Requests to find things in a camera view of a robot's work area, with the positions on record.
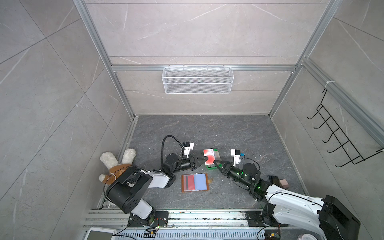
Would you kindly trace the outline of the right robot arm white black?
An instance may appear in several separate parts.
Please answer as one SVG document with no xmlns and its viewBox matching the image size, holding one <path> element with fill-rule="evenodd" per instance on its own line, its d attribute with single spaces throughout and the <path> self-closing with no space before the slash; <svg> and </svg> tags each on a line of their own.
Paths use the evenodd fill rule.
<svg viewBox="0 0 384 240">
<path fill-rule="evenodd" d="M 254 164 L 242 169 L 229 161 L 214 161 L 226 177 L 245 187 L 256 200 L 266 203 L 261 218 L 266 225 L 292 225 L 317 233 L 326 240 L 356 240 L 361 222 L 337 198 L 310 197 L 285 190 L 261 178 Z"/>
</svg>

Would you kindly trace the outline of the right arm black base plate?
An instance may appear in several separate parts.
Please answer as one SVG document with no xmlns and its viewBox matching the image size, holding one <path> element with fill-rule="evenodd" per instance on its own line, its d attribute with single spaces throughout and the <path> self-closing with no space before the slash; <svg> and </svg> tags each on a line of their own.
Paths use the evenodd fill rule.
<svg viewBox="0 0 384 240">
<path fill-rule="evenodd" d="M 246 211 L 245 218 L 249 227 L 288 227 L 287 224 L 278 223 L 273 217 L 266 217 L 262 210 Z"/>
</svg>

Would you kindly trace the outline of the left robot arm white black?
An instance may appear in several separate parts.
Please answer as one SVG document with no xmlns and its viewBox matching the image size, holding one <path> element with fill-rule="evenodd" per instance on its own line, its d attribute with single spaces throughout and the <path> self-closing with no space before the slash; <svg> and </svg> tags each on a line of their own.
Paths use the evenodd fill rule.
<svg viewBox="0 0 384 240">
<path fill-rule="evenodd" d="M 127 167 L 125 171 L 108 184 L 105 197 L 125 214 L 132 214 L 150 226 L 155 220 L 156 211 L 143 199 L 147 189 L 168 188 L 176 180 L 175 172 L 194 171 L 208 160 L 203 154 L 188 154 L 179 157 L 169 154 L 162 162 L 159 171 L 146 171 L 138 167 Z"/>
</svg>

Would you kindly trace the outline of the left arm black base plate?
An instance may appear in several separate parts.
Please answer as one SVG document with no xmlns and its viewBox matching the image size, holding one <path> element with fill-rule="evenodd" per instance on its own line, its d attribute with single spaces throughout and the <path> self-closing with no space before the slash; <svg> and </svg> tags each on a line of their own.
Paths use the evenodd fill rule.
<svg viewBox="0 0 384 240">
<path fill-rule="evenodd" d="M 150 213 L 147 218 L 141 219 L 139 216 L 131 214 L 128 221 L 129 228 L 156 228 L 168 225 L 169 212 L 155 211 Z"/>
</svg>

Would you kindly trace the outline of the brown leather card holder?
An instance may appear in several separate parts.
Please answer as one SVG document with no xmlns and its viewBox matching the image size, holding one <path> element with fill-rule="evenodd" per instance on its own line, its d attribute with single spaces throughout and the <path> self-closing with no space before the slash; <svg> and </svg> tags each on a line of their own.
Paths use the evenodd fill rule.
<svg viewBox="0 0 384 240">
<path fill-rule="evenodd" d="M 209 191 L 209 179 L 207 173 L 202 173 L 202 174 L 189 174 L 189 175 L 194 175 L 195 179 L 195 187 L 196 189 L 191 192 L 200 192 L 200 191 Z M 189 192 L 183 192 L 183 175 L 181 177 L 181 191 L 182 193 L 189 193 Z"/>
</svg>

